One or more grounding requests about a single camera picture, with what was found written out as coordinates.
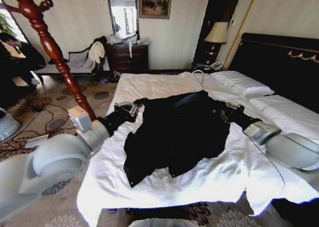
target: wooden coat rack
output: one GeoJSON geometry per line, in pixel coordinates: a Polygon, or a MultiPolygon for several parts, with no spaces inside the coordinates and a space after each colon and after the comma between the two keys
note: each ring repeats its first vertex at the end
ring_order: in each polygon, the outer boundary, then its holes
{"type": "Polygon", "coordinates": [[[48,26],[43,20],[43,12],[53,7],[52,0],[44,0],[40,5],[36,5],[33,0],[17,1],[18,8],[10,5],[5,5],[5,7],[10,11],[21,13],[29,20],[32,28],[38,32],[45,52],[54,61],[57,70],[64,78],[67,88],[73,93],[75,101],[89,114],[91,120],[94,120],[96,117],[93,109],[89,105],[86,97],[81,93],[78,82],[70,73],[69,66],[63,62],[62,51],[48,32],[48,26]]]}

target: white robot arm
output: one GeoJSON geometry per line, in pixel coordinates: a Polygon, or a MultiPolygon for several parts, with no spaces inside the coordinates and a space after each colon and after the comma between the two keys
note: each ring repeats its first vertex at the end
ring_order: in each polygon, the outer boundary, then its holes
{"type": "Polygon", "coordinates": [[[81,108],[69,109],[77,136],[59,134],[30,154],[0,162],[0,223],[34,203],[55,183],[81,172],[105,139],[126,121],[134,122],[140,105],[115,104],[115,111],[91,121],[81,108]]]}
{"type": "MultiPolygon", "coordinates": [[[[78,136],[59,134],[48,139],[34,152],[16,155],[0,162],[0,222],[35,202],[41,193],[55,183],[67,180],[82,171],[100,149],[105,139],[126,121],[134,122],[141,101],[115,104],[115,111],[91,122],[80,107],[68,110],[78,136]]],[[[281,135],[281,130],[243,113],[240,105],[225,104],[220,115],[225,122],[235,122],[259,145],[283,161],[299,169],[319,162],[319,146],[294,133],[281,135]]],[[[312,177],[296,171],[310,184],[312,177]]]]}

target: lamp shade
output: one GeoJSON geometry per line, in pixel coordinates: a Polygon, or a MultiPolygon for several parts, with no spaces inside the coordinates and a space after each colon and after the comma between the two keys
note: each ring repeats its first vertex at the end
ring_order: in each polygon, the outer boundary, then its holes
{"type": "Polygon", "coordinates": [[[226,43],[228,22],[215,22],[213,28],[211,29],[205,41],[211,43],[226,43]]]}

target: framed painting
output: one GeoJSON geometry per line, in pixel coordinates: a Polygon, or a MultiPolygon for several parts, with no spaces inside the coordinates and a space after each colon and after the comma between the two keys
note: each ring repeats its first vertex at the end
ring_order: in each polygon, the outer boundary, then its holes
{"type": "Polygon", "coordinates": [[[169,19],[171,0],[139,0],[140,18],[169,19]]]}

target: floral carpet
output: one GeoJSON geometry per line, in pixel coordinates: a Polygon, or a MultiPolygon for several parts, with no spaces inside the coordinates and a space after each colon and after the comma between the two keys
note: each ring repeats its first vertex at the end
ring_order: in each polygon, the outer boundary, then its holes
{"type": "MultiPolygon", "coordinates": [[[[105,116],[116,90],[116,84],[100,84],[89,77],[77,78],[96,115],[105,116]]],[[[44,134],[74,133],[66,110],[76,105],[62,79],[45,77],[44,86],[7,109],[22,125],[5,142],[0,143],[0,161],[13,155],[29,153],[24,149],[30,138],[44,134]]],[[[25,210],[1,223],[1,227],[85,227],[76,207],[76,197],[86,168],[77,176],[59,182],[42,193],[41,198],[25,210]]],[[[127,227],[134,220],[170,218],[195,220],[207,227],[290,227],[270,205],[258,217],[250,217],[245,194],[237,203],[195,203],[157,209],[107,209],[101,212],[99,227],[127,227]]]]}

